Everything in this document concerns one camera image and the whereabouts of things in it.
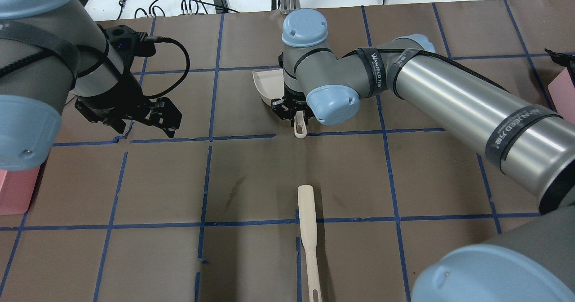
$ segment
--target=gray robotic arm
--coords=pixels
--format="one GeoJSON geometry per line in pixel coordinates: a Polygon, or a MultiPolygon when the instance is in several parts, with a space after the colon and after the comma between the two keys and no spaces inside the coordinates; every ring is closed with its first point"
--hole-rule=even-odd
{"type": "Polygon", "coordinates": [[[104,30],[78,0],[0,0],[0,169],[31,169],[45,161],[60,130],[68,92],[90,122],[123,133],[123,120],[161,128],[174,137],[181,113],[162,97],[146,96],[130,72],[134,56],[152,56],[150,37],[126,26],[104,30]]]}
{"type": "Polygon", "coordinates": [[[575,126],[434,53],[421,35],[341,59],[327,22],[301,9],[283,24],[285,96],[272,109],[293,123],[339,124],[386,89],[427,114],[538,197],[545,214],[486,243],[453,251],[418,278],[413,301],[575,300],[575,126]]]}

